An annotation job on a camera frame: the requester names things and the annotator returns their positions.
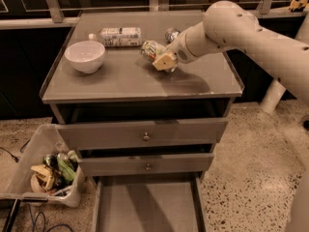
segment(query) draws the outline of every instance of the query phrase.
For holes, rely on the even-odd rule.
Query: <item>white bowl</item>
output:
[[[65,51],[73,67],[83,73],[94,73],[103,63],[105,47],[102,43],[85,41],[74,43]]]

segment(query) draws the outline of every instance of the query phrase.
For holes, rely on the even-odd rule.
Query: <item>terrazzo floor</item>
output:
[[[309,119],[309,109],[300,101],[281,101],[268,115],[255,102],[237,103],[228,118],[201,185],[208,231],[284,231],[298,183],[309,166],[309,131],[302,126]],[[22,156],[20,147],[40,124],[50,121],[0,121],[0,146]],[[0,151],[0,193],[15,168],[11,157]],[[66,223],[73,231],[91,231],[94,203],[95,188],[87,180],[78,208],[42,205],[32,212],[44,212],[47,228]],[[7,213],[0,210],[1,228]],[[25,204],[21,204],[13,231],[32,231]]]

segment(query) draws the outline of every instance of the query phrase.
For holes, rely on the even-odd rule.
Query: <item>drawer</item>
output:
[[[74,124],[58,130],[73,150],[110,149],[216,143],[226,125],[226,118],[208,118]]]
[[[212,153],[80,159],[86,176],[135,175],[207,171]]]
[[[208,231],[196,173],[98,180],[93,232]]]

